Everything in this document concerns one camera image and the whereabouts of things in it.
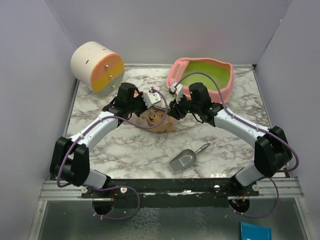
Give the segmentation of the cat litter paper bag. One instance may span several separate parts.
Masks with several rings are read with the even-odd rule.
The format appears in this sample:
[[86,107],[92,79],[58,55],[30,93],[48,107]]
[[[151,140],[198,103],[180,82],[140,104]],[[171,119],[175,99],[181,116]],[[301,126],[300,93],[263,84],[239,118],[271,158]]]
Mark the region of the cat litter paper bag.
[[[156,104],[155,106],[162,106],[163,101]],[[175,122],[177,121],[172,116],[167,116],[164,119],[165,112],[153,110],[152,107],[147,109],[144,113],[138,117],[137,115],[133,114],[132,117],[129,119],[131,123],[134,123],[138,126],[143,127],[152,127],[148,128],[148,131],[162,134],[162,133],[171,133],[175,132],[177,130],[177,127],[175,126]]]

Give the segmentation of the metal litter scoop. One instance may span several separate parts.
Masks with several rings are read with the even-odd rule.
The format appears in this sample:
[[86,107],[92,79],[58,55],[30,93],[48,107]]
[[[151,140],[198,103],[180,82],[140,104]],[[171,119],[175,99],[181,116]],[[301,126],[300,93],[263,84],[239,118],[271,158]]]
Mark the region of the metal litter scoop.
[[206,143],[201,146],[198,150],[193,151],[191,149],[185,149],[181,151],[177,156],[175,156],[169,163],[170,169],[176,173],[178,171],[189,168],[197,161],[197,156],[199,153],[207,149],[211,143]]

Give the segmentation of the metal ruler bag clip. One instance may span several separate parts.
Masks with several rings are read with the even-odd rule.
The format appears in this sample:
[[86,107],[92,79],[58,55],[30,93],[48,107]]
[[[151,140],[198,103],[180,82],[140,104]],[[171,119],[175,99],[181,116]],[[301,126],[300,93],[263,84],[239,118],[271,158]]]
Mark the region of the metal ruler bag clip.
[[162,106],[158,106],[158,105],[153,105],[152,107],[151,107],[153,110],[155,110],[155,111],[161,111],[161,112],[169,112],[170,111],[170,107],[168,106],[168,107],[162,107]]

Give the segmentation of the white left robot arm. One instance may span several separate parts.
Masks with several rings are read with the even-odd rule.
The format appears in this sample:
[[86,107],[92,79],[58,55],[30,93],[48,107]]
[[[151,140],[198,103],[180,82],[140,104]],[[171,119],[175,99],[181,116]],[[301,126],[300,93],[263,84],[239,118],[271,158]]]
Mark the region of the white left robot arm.
[[92,123],[71,138],[56,140],[49,172],[56,177],[58,187],[92,187],[101,198],[110,193],[110,177],[90,167],[90,152],[108,133],[128,122],[131,114],[147,110],[147,96],[134,84],[122,83],[116,97]]

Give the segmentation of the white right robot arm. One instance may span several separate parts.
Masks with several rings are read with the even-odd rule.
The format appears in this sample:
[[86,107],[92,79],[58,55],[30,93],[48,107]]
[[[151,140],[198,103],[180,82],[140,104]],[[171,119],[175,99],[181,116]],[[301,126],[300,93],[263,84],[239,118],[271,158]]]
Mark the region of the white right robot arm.
[[242,195],[248,185],[259,179],[272,177],[292,159],[288,141],[280,127],[267,128],[254,124],[234,114],[223,104],[212,102],[207,88],[200,82],[191,84],[189,90],[191,98],[187,99],[181,84],[171,84],[169,92],[175,95],[175,99],[169,104],[169,116],[180,120],[192,114],[198,122],[226,130],[254,149],[253,162],[232,176],[229,189],[234,195]]

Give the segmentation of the pink green litter box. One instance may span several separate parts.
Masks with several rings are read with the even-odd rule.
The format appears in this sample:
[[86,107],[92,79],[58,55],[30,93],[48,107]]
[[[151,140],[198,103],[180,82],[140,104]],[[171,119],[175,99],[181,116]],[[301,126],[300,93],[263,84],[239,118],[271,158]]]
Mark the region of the pink green litter box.
[[179,58],[169,70],[166,86],[169,88],[173,82],[190,73],[192,75],[181,82],[187,98],[190,97],[189,85],[203,83],[212,102],[222,102],[217,89],[220,89],[225,103],[230,99],[234,88],[234,68],[231,63],[213,58]]

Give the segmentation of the cream round cat scratcher drum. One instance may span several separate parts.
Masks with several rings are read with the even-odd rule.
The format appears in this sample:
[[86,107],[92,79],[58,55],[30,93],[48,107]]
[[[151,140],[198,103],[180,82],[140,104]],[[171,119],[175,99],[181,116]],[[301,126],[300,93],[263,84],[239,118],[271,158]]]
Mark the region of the cream round cat scratcher drum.
[[70,68],[77,80],[101,98],[120,85],[125,73],[122,57],[95,41],[86,42],[75,50]]

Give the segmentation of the blue card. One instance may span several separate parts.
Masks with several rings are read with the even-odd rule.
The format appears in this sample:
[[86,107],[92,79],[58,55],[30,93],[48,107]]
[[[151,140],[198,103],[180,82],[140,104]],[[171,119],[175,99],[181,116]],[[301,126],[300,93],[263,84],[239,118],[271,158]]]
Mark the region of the blue card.
[[271,240],[272,229],[246,222],[240,223],[242,240]]

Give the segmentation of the aluminium extrusion frame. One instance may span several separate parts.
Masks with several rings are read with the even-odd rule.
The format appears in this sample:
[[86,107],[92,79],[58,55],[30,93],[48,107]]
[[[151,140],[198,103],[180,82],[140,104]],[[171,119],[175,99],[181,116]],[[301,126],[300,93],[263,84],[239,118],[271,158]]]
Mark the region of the aluminium extrusion frame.
[[[263,179],[257,182],[258,195],[251,195],[246,193],[245,199],[275,199],[277,196],[280,198],[303,198],[304,193],[298,178],[285,178],[285,177],[274,177],[273,181]],[[183,192],[166,192],[166,193],[143,193],[142,197],[178,197],[178,196],[193,196],[202,197],[204,192],[196,192],[191,190],[184,190]],[[42,184],[40,191],[40,201],[110,201],[110,197],[100,197],[85,192],[83,187],[67,186],[59,188],[55,181],[48,180]]]

